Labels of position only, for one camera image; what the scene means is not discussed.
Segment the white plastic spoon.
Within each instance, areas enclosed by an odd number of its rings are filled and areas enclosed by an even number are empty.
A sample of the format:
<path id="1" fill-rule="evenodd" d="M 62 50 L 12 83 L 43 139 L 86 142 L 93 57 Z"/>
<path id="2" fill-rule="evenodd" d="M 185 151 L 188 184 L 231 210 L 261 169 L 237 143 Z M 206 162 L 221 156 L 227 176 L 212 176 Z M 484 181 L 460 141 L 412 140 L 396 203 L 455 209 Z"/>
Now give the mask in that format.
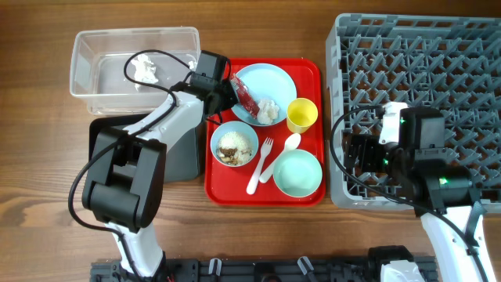
<path id="1" fill-rule="evenodd" d="M 294 133 L 290 135 L 284 142 L 284 147 L 282 152 L 273 160 L 273 162 L 261 173 L 259 176 L 259 182 L 260 183 L 266 183 L 270 180 L 272 177 L 274 167 L 279 160 L 280 157 L 282 157 L 285 153 L 295 150 L 298 148 L 298 146 L 301 143 L 301 135 L 299 133 Z"/>

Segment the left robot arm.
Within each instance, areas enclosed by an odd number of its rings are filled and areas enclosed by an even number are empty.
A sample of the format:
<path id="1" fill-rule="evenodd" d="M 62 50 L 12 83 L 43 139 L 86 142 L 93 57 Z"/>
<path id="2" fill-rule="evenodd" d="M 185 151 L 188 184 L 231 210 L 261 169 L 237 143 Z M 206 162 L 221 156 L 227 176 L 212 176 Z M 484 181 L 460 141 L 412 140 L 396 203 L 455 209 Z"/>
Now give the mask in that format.
<path id="1" fill-rule="evenodd" d="M 164 251 L 157 242 L 153 219 L 160 207 L 168 150 L 187 132 L 213 115 L 237 104 L 229 79 L 231 62 L 201 52 L 194 70 L 165 91 L 165 101 L 135 123 L 101 128 L 80 180 L 84 208 L 99 224 L 72 217 L 89 229 L 112 233 L 121 253 L 117 281 L 169 281 Z"/>

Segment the light blue bowl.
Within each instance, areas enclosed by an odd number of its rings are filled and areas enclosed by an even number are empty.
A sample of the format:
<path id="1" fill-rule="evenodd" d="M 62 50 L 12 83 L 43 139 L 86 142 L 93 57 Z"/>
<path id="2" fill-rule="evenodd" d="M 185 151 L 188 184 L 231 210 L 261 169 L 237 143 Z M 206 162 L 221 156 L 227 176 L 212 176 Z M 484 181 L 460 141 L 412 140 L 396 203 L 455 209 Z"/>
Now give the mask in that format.
<path id="1" fill-rule="evenodd" d="M 242 121 L 219 125 L 210 137 L 210 152 L 220 164 L 237 168 L 251 162 L 259 148 L 258 135 Z"/>

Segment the mint green bowl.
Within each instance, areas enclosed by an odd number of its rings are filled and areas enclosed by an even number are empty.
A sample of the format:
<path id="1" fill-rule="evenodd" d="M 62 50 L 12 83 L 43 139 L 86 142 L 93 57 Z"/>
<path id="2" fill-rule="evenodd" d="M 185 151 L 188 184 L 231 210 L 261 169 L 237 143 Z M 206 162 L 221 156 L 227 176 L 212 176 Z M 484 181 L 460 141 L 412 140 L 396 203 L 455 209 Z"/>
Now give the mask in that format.
<path id="1" fill-rule="evenodd" d="M 289 197 L 305 198 L 320 187 L 323 169 L 313 154 L 296 149 L 279 158 L 272 177 L 282 193 Z"/>

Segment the white tissue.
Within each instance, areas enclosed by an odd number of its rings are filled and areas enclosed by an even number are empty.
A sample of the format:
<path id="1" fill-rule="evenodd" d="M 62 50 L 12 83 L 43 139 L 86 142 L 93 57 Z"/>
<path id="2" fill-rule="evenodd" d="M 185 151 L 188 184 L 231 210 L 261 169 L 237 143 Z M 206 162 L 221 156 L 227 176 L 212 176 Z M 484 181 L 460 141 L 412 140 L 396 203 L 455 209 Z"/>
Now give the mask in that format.
<path id="1" fill-rule="evenodd" d="M 139 54 L 131 63 L 135 67 L 134 79 L 146 84 L 158 83 L 156 77 L 156 65 L 146 54 Z"/>
<path id="2" fill-rule="evenodd" d="M 262 125 L 271 125 L 278 118 L 279 107 L 272 99 L 260 99 L 257 120 Z"/>

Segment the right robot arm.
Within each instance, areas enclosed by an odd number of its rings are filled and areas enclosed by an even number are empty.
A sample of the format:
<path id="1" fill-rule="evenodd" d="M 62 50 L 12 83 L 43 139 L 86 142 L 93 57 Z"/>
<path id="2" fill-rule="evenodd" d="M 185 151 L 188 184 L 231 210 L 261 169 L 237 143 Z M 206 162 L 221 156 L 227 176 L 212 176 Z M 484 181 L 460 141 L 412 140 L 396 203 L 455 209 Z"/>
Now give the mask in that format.
<path id="1" fill-rule="evenodd" d="M 445 118 L 430 107 L 405 103 L 375 106 L 383 127 L 379 136 L 350 138 L 343 159 L 330 144 L 333 162 L 343 175 L 362 185 L 351 170 L 384 172 L 398 181 L 404 197 L 378 194 L 413 207 L 435 252 L 445 281 L 494 281 L 483 228 L 486 213 L 469 170 L 446 161 Z"/>

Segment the white plastic fork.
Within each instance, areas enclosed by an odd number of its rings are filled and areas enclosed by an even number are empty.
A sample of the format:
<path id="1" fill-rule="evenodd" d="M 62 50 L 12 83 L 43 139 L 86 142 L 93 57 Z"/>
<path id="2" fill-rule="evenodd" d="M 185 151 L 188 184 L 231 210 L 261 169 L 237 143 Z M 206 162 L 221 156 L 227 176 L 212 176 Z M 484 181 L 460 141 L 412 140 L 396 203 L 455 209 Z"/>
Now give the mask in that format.
<path id="1" fill-rule="evenodd" d="M 271 152 L 272 145 L 273 145 L 273 139 L 269 138 L 269 137 L 266 138 L 265 141 L 263 142 L 263 144 L 261 145 L 260 158 L 259 158 L 258 164 L 257 164 L 257 166 L 256 166 L 248 184 L 247 184 L 247 188 L 246 188 L 246 192 L 249 195 L 253 195 L 256 192 L 258 182 L 259 182 L 258 179 L 259 179 L 259 176 L 261 174 L 263 164 L 265 162 L 266 157 Z"/>

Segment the yellow plastic cup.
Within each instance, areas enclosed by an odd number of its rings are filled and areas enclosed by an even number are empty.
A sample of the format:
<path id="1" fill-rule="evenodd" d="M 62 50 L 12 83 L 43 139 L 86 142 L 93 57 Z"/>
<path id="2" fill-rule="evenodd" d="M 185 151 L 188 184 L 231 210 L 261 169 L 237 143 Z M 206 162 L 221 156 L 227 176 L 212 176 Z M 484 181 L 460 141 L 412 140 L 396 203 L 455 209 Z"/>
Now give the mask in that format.
<path id="1" fill-rule="evenodd" d="M 312 127 L 318 116 L 318 108 L 314 102 L 297 98 L 287 108 L 287 127 L 292 133 L 302 134 Z"/>

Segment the light blue plate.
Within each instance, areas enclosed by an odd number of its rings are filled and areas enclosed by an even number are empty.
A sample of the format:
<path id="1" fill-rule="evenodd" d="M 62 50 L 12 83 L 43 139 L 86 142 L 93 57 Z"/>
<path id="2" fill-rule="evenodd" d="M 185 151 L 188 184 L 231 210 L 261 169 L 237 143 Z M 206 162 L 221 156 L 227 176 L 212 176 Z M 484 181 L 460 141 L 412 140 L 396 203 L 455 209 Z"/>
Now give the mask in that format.
<path id="1" fill-rule="evenodd" d="M 270 125 L 286 119 L 289 104 L 297 98 L 296 85 L 286 71 L 269 63 L 255 63 L 239 70 L 236 76 L 249 88 L 256 103 L 268 99 L 279 108 Z"/>

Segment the red snack wrapper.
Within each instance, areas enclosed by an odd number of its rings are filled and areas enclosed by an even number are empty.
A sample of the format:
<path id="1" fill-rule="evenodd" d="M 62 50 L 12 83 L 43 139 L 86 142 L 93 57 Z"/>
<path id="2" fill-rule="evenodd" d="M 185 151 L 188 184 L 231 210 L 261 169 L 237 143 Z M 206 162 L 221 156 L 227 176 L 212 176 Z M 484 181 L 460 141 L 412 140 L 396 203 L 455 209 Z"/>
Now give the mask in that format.
<path id="1" fill-rule="evenodd" d="M 251 96 L 248 87 L 235 74 L 230 75 L 230 83 L 233 90 L 236 92 L 239 104 L 247 113 L 251 115 L 252 118 L 256 119 L 259 112 L 259 106 Z"/>

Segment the rice and food scraps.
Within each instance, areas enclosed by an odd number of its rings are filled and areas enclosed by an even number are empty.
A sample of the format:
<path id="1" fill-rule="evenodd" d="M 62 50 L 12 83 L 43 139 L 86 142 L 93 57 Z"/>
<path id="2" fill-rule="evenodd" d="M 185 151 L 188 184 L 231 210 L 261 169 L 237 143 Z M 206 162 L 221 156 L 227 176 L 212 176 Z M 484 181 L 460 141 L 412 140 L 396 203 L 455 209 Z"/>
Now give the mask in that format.
<path id="1" fill-rule="evenodd" d="M 226 165 L 240 166 L 246 164 L 253 150 L 248 138 L 240 132 L 227 132 L 218 141 L 217 157 Z"/>

